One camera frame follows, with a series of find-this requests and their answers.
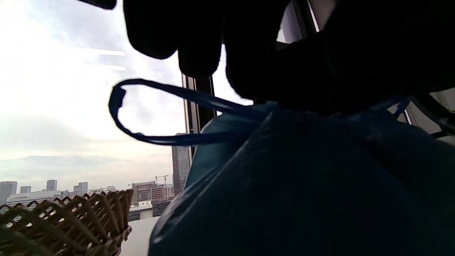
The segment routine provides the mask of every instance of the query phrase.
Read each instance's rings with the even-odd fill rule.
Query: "blue drawstring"
[[[140,78],[121,81],[112,88],[111,97],[108,104],[109,113],[111,114],[111,117],[114,120],[116,126],[121,131],[136,140],[146,143],[165,146],[196,146],[202,144],[213,144],[233,140],[245,140],[249,137],[253,130],[243,129],[221,133],[198,133],[179,136],[146,136],[142,133],[133,133],[124,127],[118,119],[118,112],[123,105],[123,98],[126,94],[126,91],[122,88],[122,86],[126,85],[145,85],[154,89],[162,90],[182,97],[186,100],[195,102],[200,106],[245,118],[250,122],[257,122],[258,124],[260,124],[268,116],[268,113],[265,113],[263,111],[252,109],[237,103],[233,103],[202,92],[189,90],[182,87],[161,84]]]

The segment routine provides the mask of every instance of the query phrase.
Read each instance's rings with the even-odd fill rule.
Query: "finger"
[[[198,78],[212,75],[221,54],[219,0],[187,1],[182,9],[178,59],[182,73]]]
[[[287,0],[259,4],[256,1],[230,2],[223,24],[226,45],[226,75],[243,98],[256,99],[270,78],[276,39]]]
[[[124,0],[126,31],[131,45],[156,59],[166,59],[177,49],[176,6],[172,1]]]

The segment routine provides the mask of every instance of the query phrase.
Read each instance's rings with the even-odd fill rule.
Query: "wicker basket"
[[[0,215],[0,255],[119,255],[131,232],[132,197],[133,190],[128,189],[3,205],[0,210],[7,211]]]

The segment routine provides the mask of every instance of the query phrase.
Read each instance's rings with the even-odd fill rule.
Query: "plastic bag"
[[[172,93],[249,121],[227,128],[214,121],[203,134],[145,136],[120,124],[121,93],[111,97],[111,115],[130,136],[164,145],[215,144],[211,150],[220,154],[219,165],[199,165],[200,178],[166,208],[149,255],[455,253],[455,148],[397,122],[385,111],[393,101],[358,115],[321,118],[237,108],[177,91]],[[210,147],[205,149],[201,162],[204,155],[210,160]]]
[[[264,113],[270,113],[278,109],[276,102],[268,102],[264,105],[249,106]],[[219,133],[236,129],[254,130],[259,126],[257,122],[234,116],[231,114],[221,114],[213,118],[203,129],[202,133]],[[200,145],[191,164],[190,173],[185,187],[190,186],[195,181],[203,177],[210,171],[223,166],[244,143],[244,140],[233,140],[231,142],[214,143]]]

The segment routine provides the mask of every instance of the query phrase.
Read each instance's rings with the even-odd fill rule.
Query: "sky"
[[[58,180],[72,190],[154,180],[168,174],[171,147],[136,141],[114,125],[107,102],[117,81],[141,77],[182,86],[177,54],[155,60],[134,50],[121,2],[113,11],[76,0],[0,1],[0,180],[32,191]],[[225,75],[225,53],[213,75],[215,95],[241,104]],[[185,132],[183,100],[128,87],[120,120],[133,132]]]

